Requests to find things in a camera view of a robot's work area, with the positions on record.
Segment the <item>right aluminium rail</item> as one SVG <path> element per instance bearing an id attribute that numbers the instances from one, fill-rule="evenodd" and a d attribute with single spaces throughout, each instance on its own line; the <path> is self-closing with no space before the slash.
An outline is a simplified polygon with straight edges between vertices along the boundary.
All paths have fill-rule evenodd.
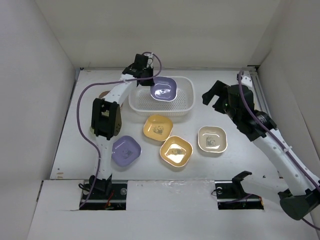
<path id="1" fill-rule="evenodd" d="M 259 79 L 257 68 L 253 65 L 250 65 L 248 66 L 248 72 L 253 81 L 252 85 L 255 91 L 256 102 L 259 106 L 259 109 L 271 116 L 271 113 L 267 104 L 267 100 Z"/>

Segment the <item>pink brown square plate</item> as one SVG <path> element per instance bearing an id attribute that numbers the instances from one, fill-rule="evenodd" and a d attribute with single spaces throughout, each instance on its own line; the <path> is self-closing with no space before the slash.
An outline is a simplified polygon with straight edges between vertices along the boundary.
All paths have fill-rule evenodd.
<path id="1" fill-rule="evenodd" d="M 99 98 L 99 99 L 103 99 L 108 93 L 109 93 L 109 91 L 103 91 L 103 92 L 98 96 L 98 98 Z"/>

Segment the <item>yellow plate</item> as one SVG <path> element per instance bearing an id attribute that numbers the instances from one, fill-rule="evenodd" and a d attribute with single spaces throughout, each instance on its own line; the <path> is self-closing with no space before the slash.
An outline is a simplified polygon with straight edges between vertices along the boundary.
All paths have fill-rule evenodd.
<path id="1" fill-rule="evenodd" d="M 147 118 L 142 131 L 146 137 L 163 142 L 170 137 L 173 125 L 168 117 L 154 114 Z"/>
<path id="2" fill-rule="evenodd" d="M 192 145 L 183 138 L 170 136 L 159 150 L 160 157 L 175 168 L 184 167 L 193 154 Z"/>

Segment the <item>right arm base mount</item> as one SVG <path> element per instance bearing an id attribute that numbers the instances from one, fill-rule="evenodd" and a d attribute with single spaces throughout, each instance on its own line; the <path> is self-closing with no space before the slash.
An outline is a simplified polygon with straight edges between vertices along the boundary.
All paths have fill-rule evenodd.
<path id="1" fill-rule="evenodd" d="M 216 197 L 219 210 L 264 210 L 262 198 L 246 193 L 231 180 L 215 181 L 211 195 Z"/>

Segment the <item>cream plate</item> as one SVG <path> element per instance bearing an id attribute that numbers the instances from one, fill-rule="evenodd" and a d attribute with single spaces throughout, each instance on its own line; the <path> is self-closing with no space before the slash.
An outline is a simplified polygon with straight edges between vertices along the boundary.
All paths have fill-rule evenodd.
<path id="1" fill-rule="evenodd" d="M 228 147 L 226 132 L 218 126 L 203 126 L 198 130 L 199 148 L 207 153 L 220 154 Z"/>

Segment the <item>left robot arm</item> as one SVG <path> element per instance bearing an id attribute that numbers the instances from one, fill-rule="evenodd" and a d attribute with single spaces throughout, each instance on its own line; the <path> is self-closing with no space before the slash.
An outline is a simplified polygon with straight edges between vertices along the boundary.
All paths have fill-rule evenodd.
<path id="1" fill-rule="evenodd" d="M 136 54 L 134 62 L 122 71 L 118 83 L 105 97 L 96 98 L 92 103 L 90 127 L 97 143 L 98 163 L 89 178 L 89 191 L 100 198 L 112 193 L 112 149 L 114 137 L 122 128 L 121 105 L 138 85 L 154 85 L 154 58 L 152 52 Z"/>

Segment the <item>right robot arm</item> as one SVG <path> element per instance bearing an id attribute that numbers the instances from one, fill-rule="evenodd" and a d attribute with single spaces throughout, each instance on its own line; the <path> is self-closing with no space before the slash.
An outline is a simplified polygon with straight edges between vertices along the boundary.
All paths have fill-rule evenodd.
<path id="1" fill-rule="evenodd" d="M 272 183 L 264 177 L 254 177 L 250 171 L 242 171 L 231 180 L 233 201 L 256 195 L 279 204 L 290 218 L 304 220 L 320 205 L 320 179 L 286 143 L 272 118 L 255 108 L 254 94 L 246 80 L 247 76 L 239 73 L 235 85 L 216 81 L 202 95 L 202 103 L 208 105 L 217 96 L 212 108 L 231 119 L 237 130 L 264 153 L 280 177 Z"/>

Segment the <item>white perforated plastic basket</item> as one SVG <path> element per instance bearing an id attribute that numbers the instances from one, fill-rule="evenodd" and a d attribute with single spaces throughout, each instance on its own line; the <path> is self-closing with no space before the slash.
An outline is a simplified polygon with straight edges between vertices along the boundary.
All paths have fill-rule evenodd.
<path id="1" fill-rule="evenodd" d="M 186 115 L 195 105 L 195 90 L 192 81 L 184 76 L 166 76 L 173 78 L 177 83 L 175 100 L 159 101 L 151 96 L 149 86 L 138 86 L 131 91 L 128 97 L 129 106 L 138 115 L 161 115 L 166 117 L 180 117 Z"/>

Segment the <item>purple plate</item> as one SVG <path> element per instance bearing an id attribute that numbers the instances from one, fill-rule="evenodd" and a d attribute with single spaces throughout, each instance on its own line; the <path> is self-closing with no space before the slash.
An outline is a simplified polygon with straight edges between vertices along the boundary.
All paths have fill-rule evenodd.
<path id="1" fill-rule="evenodd" d="M 140 157 L 142 148 L 131 136 L 124 135 L 113 143 L 112 159 L 119 167 L 127 167 Z"/>
<path id="2" fill-rule="evenodd" d="M 150 87 L 150 95 L 153 99 L 162 102 L 172 102 L 177 97 L 177 83 L 167 76 L 157 76 L 153 79 L 154 85 Z"/>

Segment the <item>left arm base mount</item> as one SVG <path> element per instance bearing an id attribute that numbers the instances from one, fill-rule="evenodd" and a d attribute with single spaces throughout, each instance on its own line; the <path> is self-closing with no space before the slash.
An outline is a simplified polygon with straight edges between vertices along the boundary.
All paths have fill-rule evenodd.
<path id="1" fill-rule="evenodd" d="M 93 190 L 87 202 L 89 184 L 81 187 L 82 195 L 79 203 L 80 210 L 92 211 L 124 211 L 127 207 L 127 183 L 114 183 L 108 196 L 98 190 Z"/>

